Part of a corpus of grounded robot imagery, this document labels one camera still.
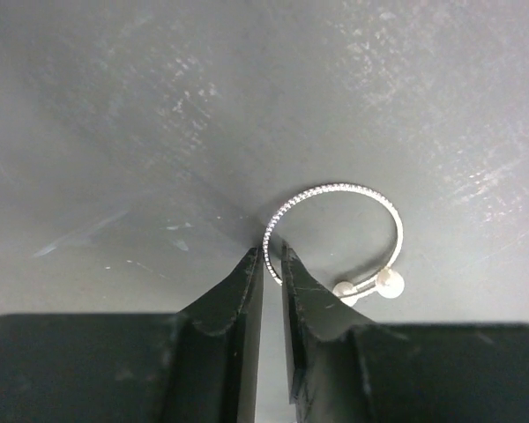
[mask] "scratched surface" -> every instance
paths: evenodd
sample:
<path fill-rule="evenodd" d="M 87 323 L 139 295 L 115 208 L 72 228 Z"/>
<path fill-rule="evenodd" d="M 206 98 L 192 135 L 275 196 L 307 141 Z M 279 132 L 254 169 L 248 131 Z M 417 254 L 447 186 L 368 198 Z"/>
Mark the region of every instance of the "scratched surface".
<path fill-rule="evenodd" d="M 322 182 L 402 213 L 381 321 L 529 321 L 529 0 L 0 0 L 0 313 L 172 310 Z M 374 263 L 362 198 L 280 234 L 320 280 Z M 291 422 L 265 288 L 257 421 Z"/>

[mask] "jewelry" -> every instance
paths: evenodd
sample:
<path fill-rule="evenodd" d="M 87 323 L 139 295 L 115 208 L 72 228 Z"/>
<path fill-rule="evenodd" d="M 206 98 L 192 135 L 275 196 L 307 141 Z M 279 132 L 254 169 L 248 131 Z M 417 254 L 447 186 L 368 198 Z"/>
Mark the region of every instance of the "jewelry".
<path fill-rule="evenodd" d="M 404 291 L 405 283 L 401 275 L 392 270 L 391 267 L 396 262 L 404 242 L 404 225 L 402 223 L 402 219 L 399 216 L 396 207 L 394 207 L 388 198 L 379 192 L 374 191 L 373 189 L 354 183 L 328 183 L 325 185 L 319 185 L 315 188 L 307 189 L 285 202 L 284 205 L 280 207 L 276 213 L 274 213 L 272 219 L 266 227 L 266 230 L 264 231 L 263 250 L 266 268 L 271 273 L 271 276 L 276 281 L 276 283 L 282 285 L 282 279 L 274 270 L 274 267 L 272 267 L 269 253 L 269 244 L 272 231 L 274 231 L 274 228 L 279 224 L 280 218 L 282 218 L 282 216 L 284 216 L 292 207 L 308 198 L 327 192 L 337 191 L 361 194 L 363 196 L 370 197 L 383 205 L 386 210 L 390 212 L 390 215 L 393 217 L 394 223 L 396 224 L 396 244 L 386 265 L 374 275 L 357 284 L 353 284 L 348 281 L 341 281 L 335 285 L 333 288 L 333 293 L 348 306 L 353 306 L 360 298 L 366 297 L 373 292 L 380 293 L 380 295 L 382 295 L 384 298 L 397 298 Z"/>

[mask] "silver ring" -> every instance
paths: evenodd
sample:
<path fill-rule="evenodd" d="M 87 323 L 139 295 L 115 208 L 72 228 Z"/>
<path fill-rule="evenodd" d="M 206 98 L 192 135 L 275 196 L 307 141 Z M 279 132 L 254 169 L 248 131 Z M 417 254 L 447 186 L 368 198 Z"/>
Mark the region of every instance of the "silver ring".
<path fill-rule="evenodd" d="M 357 283 L 352 284 L 352 288 L 347 288 L 346 292 L 341 292 L 338 290 L 338 286 L 342 286 L 341 283 L 339 283 L 337 286 L 335 286 L 335 289 L 333 290 L 336 295 L 340 297 L 340 299 L 345 302 L 347 305 L 354 304 L 357 300 L 360 298 L 363 298 L 375 291 L 378 291 L 380 294 L 385 296 L 386 298 L 395 298 L 396 296 L 403 291 L 403 279 L 401 276 L 393 271 L 391 267 L 396 262 L 396 259 L 399 256 L 399 253 L 402 249 L 402 245 L 404 243 L 404 225 L 402 223 L 402 219 L 398 214 L 398 210 L 396 210 L 396 207 L 391 203 L 391 201 L 380 194 L 377 191 L 374 191 L 373 189 L 370 189 L 368 187 L 364 187 L 362 185 L 353 184 L 353 183 L 329 183 L 325 185 L 319 185 L 312 189 L 307 189 L 297 196 L 294 196 L 290 198 L 288 201 L 280 207 L 276 213 L 272 216 L 271 220 L 269 221 L 268 225 L 266 226 L 266 229 L 264 231 L 264 237 L 263 237 L 263 250 L 264 250 L 264 263 L 266 265 L 266 268 L 271 273 L 272 278 L 276 281 L 277 284 L 282 285 L 282 279 L 280 278 L 279 274 L 276 272 L 274 267 L 271 263 L 271 257 L 269 252 L 270 247 L 270 240 L 272 231 L 274 231 L 274 228 L 279 224 L 280 219 L 282 216 L 284 216 L 288 210 L 293 208 L 298 203 L 301 203 L 302 201 L 318 196 L 320 194 L 325 194 L 327 192 L 354 192 L 356 194 L 361 194 L 366 197 L 370 197 L 374 200 L 376 200 L 378 203 L 383 205 L 386 210 L 390 213 L 390 215 L 394 219 L 394 223 L 396 225 L 396 244 L 394 247 L 394 250 L 390 256 L 390 259 L 386 263 L 385 266 L 383 266 L 381 269 L 379 269 L 374 275 L 371 277 Z M 383 294 L 384 292 L 384 286 L 390 286 L 392 281 L 396 281 L 396 278 L 401 278 L 401 282 L 398 280 L 398 283 L 401 283 L 401 291 L 393 296 L 386 296 Z"/>

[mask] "white pearl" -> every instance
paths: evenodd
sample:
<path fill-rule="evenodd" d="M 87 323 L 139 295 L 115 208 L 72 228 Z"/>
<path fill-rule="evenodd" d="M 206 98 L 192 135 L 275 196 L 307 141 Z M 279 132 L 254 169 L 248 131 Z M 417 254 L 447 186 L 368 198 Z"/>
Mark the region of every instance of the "white pearl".
<path fill-rule="evenodd" d="M 355 295 L 353 297 L 341 298 L 344 295 L 350 295 L 354 293 L 354 285 L 351 284 L 350 282 L 339 282 L 333 288 L 333 293 L 339 299 L 341 299 L 341 302 L 343 302 L 343 304 L 347 304 L 349 307 L 352 307 L 359 300 L 358 295 Z"/>
<path fill-rule="evenodd" d="M 376 277 L 376 290 L 384 298 L 398 298 L 406 287 L 402 275 L 392 269 L 382 269 Z"/>

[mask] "black plastic part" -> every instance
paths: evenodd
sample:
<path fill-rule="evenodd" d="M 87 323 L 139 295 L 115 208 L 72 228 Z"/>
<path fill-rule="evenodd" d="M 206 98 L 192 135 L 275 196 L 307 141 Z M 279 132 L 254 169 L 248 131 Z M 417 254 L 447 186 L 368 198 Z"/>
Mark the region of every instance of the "black plastic part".
<path fill-rule="evenodd" d="M 288 387 L 298 422 L 529 423 L 529 325 L 382 325 L 285 245 Z"/>
<path fill-rule="evenodd" d="M 0 316 L 0 422 L 254 420 L 262 252 L 178 314 Z"/>

